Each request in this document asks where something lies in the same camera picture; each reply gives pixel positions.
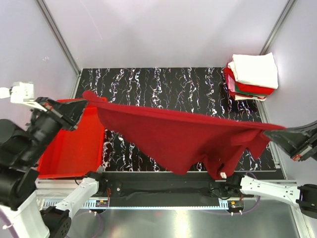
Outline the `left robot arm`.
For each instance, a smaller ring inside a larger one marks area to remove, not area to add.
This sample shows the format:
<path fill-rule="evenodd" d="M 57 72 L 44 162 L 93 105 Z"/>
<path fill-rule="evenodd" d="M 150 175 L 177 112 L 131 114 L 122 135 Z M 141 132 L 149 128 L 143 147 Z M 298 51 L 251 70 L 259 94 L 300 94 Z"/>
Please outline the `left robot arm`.
<path fill-rule="evenodd" d="M 0 121 L 0 215 L 15 238 L 64 238 L 84 203 L 106 193 L 105 177 L 88 172 L 61 202 L 44 210 L 37 204 L 37 162 L 60 130 L 77 129 L 87 104 L 84 99 L 39 97 L 32 102 L 26 130 L 8 119 Z"/>

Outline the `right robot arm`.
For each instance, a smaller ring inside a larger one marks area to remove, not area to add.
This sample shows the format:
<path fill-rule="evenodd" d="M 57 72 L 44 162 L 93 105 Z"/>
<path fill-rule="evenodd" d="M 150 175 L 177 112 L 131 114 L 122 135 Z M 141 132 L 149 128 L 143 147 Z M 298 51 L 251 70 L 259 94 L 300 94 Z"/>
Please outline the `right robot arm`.
<path fill-rule="evenodd" d="M 264 135 L 284 151 L 293 161 L 317 159 L 317 122 L 284 130 L 265 131 Z M 286 186 L 258 180 L 247 175 L 233 175 L 226 179 L 225 191 L 229 196 L 240 194 L 265 196 L 299 207 L 302 214 L 317 217 L 317 186 Z"/>

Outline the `dark red t-shirt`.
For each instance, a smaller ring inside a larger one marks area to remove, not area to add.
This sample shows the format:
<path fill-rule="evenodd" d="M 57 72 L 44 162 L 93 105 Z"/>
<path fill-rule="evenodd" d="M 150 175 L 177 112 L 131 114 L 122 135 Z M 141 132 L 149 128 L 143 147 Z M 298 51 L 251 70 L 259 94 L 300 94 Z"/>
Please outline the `dark red t-shirt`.
<path fill-rule="evenodd" d="M 201 162 L 213 179 L 229 177 L 245 151 L 255 159 L 261 156 L 269 144 L 265 131 L 281 129 L 270 123 L 109 103 L 92 91 L 85 91 L 83 98 L 97 108 L 106 129 L 178 175 Z"/>

